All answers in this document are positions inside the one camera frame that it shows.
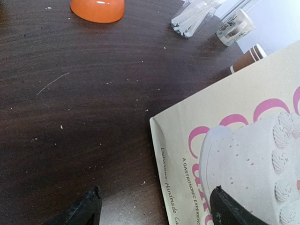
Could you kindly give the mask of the paper cakes bag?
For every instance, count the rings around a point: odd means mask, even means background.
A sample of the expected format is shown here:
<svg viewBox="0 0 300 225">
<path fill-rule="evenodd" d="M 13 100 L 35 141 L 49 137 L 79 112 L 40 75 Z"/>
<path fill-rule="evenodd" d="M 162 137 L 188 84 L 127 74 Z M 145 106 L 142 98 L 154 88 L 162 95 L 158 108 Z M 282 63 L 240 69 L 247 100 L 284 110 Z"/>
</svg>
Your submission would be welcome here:
<svg viewBox="0 0 300 225">
<path fill-rule="evenodd" d="M 300 44 L 150 119 L 168 222 L 214 225 L 210 185 L 269 185 L 272 224 L 300 222 Z"/>
</svg>

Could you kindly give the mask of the stack of brown paper cups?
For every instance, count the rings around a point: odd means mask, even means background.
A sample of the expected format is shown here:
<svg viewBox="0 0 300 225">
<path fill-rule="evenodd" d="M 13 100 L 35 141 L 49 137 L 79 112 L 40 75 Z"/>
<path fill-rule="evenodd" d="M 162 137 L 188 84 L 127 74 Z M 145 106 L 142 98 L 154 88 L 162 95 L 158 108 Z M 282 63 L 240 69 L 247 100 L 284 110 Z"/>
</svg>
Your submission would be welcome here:
<svg viewBox="0 0 300 225">
<path fill-rule="evenodd" d="M 244 53 L 235 63 L 230 66 L 230 71 L 232 74 L 235 72 L 255 63 L 267 57 L 266 52 L 263 48 L 256 44 L 249 48 L 249 50 Z"/>
</svg>

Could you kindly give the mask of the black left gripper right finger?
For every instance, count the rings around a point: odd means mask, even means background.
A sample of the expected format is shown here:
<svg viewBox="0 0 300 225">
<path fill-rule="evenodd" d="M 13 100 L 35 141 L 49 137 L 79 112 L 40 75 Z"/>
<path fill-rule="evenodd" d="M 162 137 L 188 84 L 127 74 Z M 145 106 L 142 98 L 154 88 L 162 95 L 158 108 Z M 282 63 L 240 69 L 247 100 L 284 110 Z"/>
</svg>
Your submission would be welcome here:
<svg viewBox="0 0 300 225">
<path fill-rule="evenodd" d="M 271 225 L 269 185 L 210 185 L 210 213 L 215 225 Z"/>
</svg>

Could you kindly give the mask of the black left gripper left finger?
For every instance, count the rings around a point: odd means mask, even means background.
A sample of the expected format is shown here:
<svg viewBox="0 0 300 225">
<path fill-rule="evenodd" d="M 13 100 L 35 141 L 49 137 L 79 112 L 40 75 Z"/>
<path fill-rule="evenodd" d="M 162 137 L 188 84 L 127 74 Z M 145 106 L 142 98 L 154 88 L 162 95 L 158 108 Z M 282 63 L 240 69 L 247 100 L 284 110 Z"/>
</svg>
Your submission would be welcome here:
<svg viewBox="0 0 300 225">
<path fill-rule="evenodd" d="M 95 185 L 67 210 L 44 222 L 44 225 L 99 225 L 102 209 L 100 188 Z"/>
</svg>

